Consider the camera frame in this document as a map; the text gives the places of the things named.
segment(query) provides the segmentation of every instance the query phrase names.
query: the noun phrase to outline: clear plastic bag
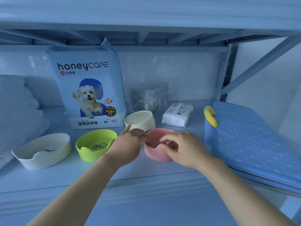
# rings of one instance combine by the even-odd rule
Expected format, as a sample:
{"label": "clear plastic bag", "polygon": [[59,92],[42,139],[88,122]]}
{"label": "clear plastic bag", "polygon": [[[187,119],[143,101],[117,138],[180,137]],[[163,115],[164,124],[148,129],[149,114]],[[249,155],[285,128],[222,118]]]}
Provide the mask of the clear plastic bag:
{"label": "clear plastic bag", "polygon": [[141,86],[130,91],[132,109],[134,111],[148,110],[152,113],[166,106],[167,83],[141,83]]}

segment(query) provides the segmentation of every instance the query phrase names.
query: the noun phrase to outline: white bowl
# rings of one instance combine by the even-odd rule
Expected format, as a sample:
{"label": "white bowl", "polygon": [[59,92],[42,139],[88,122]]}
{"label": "white bowl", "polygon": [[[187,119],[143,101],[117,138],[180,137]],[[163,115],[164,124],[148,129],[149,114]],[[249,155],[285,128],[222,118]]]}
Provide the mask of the white bowl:
{"label": "white bowl", "polygon": [[124,119],[124,124],[126,127],[129,124],[132,124],[130,130],[134,128],[139,128],[145,132],[156,128],[153,113],[147,110],[138,111],[128,115]]}
{"label": "white bowl", "polygon": [[53,133],[24,144],[13,155],[28,170],[41,170],[62,161],[71,152],[70,136]]}

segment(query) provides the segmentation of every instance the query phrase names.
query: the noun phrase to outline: left hand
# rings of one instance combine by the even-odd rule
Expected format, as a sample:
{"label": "left hand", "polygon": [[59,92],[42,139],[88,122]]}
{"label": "left hand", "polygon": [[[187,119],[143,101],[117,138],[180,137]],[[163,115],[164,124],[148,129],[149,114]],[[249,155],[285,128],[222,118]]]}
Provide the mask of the left hand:
{"label": "left hand", "polygon": [[129,164],[137,158],[140,153],[141,144],[148,138],[147,133],[143,130],[130,130],[130,128],[131,125],[128,125],[104,155],[117,168]]}

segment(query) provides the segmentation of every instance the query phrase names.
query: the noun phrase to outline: pink bowl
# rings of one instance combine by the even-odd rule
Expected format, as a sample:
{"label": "pink bowl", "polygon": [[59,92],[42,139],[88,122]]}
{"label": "pink bowl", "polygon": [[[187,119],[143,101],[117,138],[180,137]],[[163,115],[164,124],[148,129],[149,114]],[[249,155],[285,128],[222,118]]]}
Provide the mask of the pink bowl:
{"label": "pink bowl", "polygon": [[174,131],[166,128],[156,128],[148,132],[148,140],[144,143],[145,153],[152,159],[160,162],[170,162],[172,159],[159,146],[159,140],[166,134]]}

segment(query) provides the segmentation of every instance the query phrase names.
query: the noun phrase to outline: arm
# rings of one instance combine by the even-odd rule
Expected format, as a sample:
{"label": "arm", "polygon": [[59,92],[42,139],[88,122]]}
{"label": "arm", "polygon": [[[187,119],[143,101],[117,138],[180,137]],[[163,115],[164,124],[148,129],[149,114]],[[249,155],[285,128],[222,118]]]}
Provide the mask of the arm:
{"label": "arm", "polygon": [[[239,226],[293,226],[294,224],[269,201],[244,183],[220,159],[188,132],[167,134],[161,140],[164,151],[185,167],[200,171],[215,187]],[[176,149],[168,147],[175,144]]]}
{"label": "arm", "polygon": [[147,134],[130,125],[108,152],[42,210],[27,226],[83,226],[107,183],[122,166],[138,157]]}

